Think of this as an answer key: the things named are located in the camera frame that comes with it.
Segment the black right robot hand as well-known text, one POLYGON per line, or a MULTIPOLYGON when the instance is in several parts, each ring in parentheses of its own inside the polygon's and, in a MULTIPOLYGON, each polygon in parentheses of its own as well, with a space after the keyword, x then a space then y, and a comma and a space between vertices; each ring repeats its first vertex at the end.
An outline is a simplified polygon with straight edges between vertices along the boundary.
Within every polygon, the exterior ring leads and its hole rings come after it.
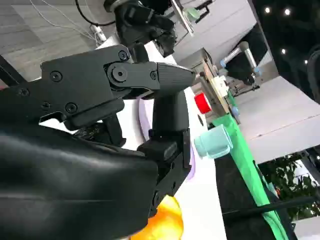
POLYGON ((41 78, 0 92, 0 237, 115 240, 143 229, 190 170, 184 90, 195 73, 131 62, 121 45, 45 61, 41 78), (149 140, 127 150, 74 131, 125 100, 153 100, 149 140))

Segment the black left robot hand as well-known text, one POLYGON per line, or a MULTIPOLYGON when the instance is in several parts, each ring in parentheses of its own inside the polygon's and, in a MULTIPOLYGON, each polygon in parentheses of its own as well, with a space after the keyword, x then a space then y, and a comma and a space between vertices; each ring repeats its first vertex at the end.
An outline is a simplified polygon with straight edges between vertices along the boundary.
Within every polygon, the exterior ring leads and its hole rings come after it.
POLYGON ((174 53, 175 23, 138 0, 128 0, 114 8, 117 35, 127 48, 154 41, 165 58, 174 53))

